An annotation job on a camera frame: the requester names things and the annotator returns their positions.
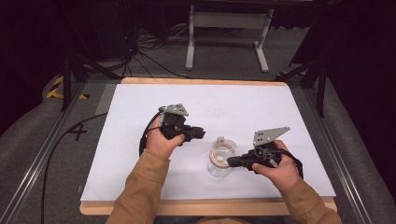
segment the white sheet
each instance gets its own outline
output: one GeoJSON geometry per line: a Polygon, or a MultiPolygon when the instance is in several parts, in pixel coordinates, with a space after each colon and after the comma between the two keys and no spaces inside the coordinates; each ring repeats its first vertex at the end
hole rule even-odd
{"type": "Polygon", "coordinates": [[[279,137],[304,165],[304,180],[320,196],[335,196],[312,139],[287,86],[155,85],[117,86],[102,131],[83,202],[114,201],[138,160],[142,132],[163,105],[183,104],[186,124],[205,129],[204,139],[178,147],[163,186],[163,200],[279,198],[262,175],[233,168],[225,177],[207,171],[208,153],[219,136],[235,141],[237,154],[253,148],[255,131],[289,126],[279,137]]]}

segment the tan sleeve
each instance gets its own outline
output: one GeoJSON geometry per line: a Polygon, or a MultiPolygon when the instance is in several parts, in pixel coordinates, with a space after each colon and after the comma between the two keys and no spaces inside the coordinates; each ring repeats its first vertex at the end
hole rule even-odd
{"type": "Polygon", "coordinates": [[[300,179],[290,189],[280,191],[291,218],[297,223],[342,223],[338,214],[324,205],[319,195],[300,179]]]}
{"type": "Polygon", "coordinates": [[[128,175],[106,224],[153,223],[168,169],[168,159],[145,150],[128,175]]]}

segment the table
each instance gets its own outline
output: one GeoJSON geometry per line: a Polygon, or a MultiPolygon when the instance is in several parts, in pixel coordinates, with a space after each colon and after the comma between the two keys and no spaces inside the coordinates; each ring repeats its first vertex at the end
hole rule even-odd
{"type": "MultiPolygon", "coordinates": [[[[280,82],[136,77],[125,78],[121,83],[287,87],[285,83],[280,82]]],[[[322,198],[327,207],[336,210],[333,196],[322,198]]],[[[80,205],[80,211],[85,215],[109,215],[112,208],[113,202],[81,202],[80,205]]],[[[281,198],[162,200],[158,210],[160,216],[287,216],[288,214],[289,211],[281,198]]]]}

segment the glass cup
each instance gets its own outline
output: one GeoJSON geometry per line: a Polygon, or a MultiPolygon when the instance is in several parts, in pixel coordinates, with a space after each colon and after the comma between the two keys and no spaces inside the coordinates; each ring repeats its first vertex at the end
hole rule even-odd
{"type": "Polygon", "coordinates": [[[228,165],[227,159],[233,156],[236,156],[236,143],[219,137],[213,142],[209,152],[207,170],[216,177],[228,175],[231,172],[231,167],[228,165]]]}

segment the person's right hand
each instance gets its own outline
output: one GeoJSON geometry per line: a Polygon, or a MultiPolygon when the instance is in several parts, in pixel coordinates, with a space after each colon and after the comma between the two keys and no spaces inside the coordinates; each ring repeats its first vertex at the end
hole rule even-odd
{"type": "Polygon", "coordinates": [[[179,146],[184,141],[184,134],[175,136],[168,140],[160,131],[161,116],[158,116],[151,124],[148,131],[148,141],[146,143],[146,149],[152,151],[165,159],[169,159],[175,147],[179,146]]]}
{"type": "MultiPolygon", "coordinates": [[[[288,150],[282,141],[274,140],[274,143],[277,148],[288,150]]],[[[283,154],[281,155],[281,162],[276,168],[270,168],[258,163],[254,163],[252,168],[257,173],[268,177],[279,190],[289,189],[300,179],[294,160],[283,154]]]]}

